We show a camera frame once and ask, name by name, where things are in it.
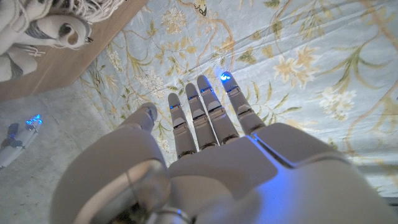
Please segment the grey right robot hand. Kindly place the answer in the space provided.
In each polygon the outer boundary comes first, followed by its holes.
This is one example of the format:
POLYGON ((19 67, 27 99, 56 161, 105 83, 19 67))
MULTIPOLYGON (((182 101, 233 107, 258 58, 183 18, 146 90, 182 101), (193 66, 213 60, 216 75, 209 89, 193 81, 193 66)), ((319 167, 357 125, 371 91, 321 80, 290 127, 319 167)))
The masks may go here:
POLYGON ((9 125, 6 138, 1 143, 1 169, 9 166, 29 147, 38 135, 42 123, 42 115, 37 114, 22 125, 9 125))

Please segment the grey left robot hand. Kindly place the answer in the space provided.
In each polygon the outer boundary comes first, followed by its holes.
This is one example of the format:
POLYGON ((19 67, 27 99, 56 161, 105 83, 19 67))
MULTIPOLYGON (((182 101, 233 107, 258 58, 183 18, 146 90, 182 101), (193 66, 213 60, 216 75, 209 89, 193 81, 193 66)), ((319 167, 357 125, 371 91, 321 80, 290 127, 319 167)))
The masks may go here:
POLYGON ((396 223, 397 213, 342 153, 265 124, 234 77, 221 82, 240 136, 208 79, 168 97, 178 159, 167 166, 145 103, 85 149, 53 194, 50 223, 396 223))

